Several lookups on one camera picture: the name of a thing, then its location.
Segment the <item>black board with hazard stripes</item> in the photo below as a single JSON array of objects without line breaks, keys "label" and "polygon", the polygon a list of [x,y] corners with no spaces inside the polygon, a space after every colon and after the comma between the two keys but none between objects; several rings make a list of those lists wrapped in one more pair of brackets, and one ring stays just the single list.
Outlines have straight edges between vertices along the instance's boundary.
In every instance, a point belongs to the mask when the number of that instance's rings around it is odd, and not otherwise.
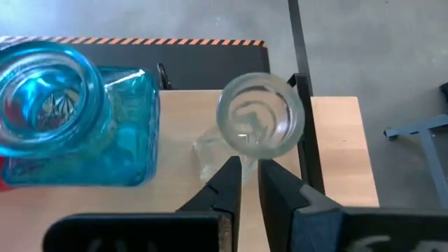
[{"label": "black board with hazard stripes", "polygon": [[99,66],[162,73],[176,90],[219,90],[240,75],[270,72],[262,40],[0,35],[0,48],[25,41],[69,45]]}]

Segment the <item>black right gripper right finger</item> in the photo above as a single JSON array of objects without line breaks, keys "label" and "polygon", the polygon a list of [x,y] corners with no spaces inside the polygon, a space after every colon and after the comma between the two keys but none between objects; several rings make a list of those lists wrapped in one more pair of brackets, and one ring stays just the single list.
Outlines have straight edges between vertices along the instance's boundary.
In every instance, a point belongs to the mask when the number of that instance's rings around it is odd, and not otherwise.
[{"label": "black right gripper right finger", "polygon": [[273,160],[259,162],[258,189],[271,252],[337,252],[340,204]]}]

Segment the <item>clear tall cone glass vase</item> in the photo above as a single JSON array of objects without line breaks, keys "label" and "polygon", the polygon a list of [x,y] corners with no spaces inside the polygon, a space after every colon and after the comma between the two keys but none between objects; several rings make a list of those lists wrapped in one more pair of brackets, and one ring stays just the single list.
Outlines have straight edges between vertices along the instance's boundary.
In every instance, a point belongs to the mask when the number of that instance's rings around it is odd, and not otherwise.
[{"label": "clear tall cone glass vase", "polygon": [[241,179],[247,181],[259,160],[287,154],[305,128],[305,109],[298,93],[270,73],[245,73],[222,90],[212,126],[193,148],[199,177],[208,181],[232,156],[241,160]]}]

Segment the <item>teal star pattern square vase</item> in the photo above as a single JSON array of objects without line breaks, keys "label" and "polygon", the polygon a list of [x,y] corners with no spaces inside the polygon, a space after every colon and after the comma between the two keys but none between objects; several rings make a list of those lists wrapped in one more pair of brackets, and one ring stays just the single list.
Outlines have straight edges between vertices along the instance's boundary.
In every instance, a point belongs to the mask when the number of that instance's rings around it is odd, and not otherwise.
[{"label": "teal star pattern square vase", "polygon": [[68,45],[0,49],[0,171],[12,188],[137,186],[154,176],[159,84]]}]

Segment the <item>red bulbous glass vase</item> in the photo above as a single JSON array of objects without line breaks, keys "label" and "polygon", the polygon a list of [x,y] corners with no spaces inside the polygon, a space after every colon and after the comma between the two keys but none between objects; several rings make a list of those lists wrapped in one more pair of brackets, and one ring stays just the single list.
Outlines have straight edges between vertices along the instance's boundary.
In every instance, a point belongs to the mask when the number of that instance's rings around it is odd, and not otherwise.
[{"label": "red bulbous glass vase", "polygon": [[0,156],[0,193],[14,190],[14,187],[11,187],[4,180],[4,170],[6,169],[6,159],[3,156]]}]

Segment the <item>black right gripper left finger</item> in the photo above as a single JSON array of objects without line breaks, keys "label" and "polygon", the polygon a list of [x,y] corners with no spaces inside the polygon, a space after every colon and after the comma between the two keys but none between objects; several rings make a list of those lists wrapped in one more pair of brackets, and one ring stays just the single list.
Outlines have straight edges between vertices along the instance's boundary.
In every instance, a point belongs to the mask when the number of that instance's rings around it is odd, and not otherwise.
[{"label": "black right gripper left finger", "polygon": [[242,164],[230,157],[206,185],[176,212],[189,226],[192,252],[237,252],[242,198]]}]

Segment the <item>wooden shelf black metal frame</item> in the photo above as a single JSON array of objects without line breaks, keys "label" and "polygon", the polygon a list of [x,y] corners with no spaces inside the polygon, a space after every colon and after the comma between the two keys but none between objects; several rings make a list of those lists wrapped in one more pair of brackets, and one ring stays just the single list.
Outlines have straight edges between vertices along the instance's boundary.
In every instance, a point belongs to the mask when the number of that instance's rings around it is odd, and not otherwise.
[{"label": "wooden shelf black metal frame", "polygon": [[242,188],[237,241],[223,214],[179,211],[205,191],[193,141],[213,126],[219,97],[161,92],[157,174],[143,185],[0,192],[0,252],[269,252],[256,175]]}]

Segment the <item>black curved hook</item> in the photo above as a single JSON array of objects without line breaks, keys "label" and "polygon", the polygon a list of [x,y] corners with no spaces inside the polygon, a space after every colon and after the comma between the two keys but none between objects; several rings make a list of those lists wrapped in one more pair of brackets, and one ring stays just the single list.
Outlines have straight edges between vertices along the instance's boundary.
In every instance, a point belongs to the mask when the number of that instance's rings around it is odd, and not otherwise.
[{"label": "black curved hook", "polygon": [[162,63],[157,63],[157,72],[160,79],[160,88],[162,90],[172,90],[171,82]]}]

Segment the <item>grey blue desk frame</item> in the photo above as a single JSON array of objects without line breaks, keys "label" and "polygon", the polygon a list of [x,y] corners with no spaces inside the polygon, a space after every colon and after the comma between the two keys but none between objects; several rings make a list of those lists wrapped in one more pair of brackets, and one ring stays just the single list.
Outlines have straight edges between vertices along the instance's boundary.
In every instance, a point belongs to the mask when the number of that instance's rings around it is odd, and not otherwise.
[{"label": "grey blue desk frame", "polygon": [[411,125],[405,125],[399,128],[387,128],[383,131],[383,134],[389,141],[405,135],[418,134],[420,136],[420,143],[435,183],[440,205],[443,209],[448,209],[448,174],[444,173],[444,169],[442,168],[442,160],[440,159],[433,136],[433,130],[441,127],[448,127],[448,114],[446,113],[420,120]]}]

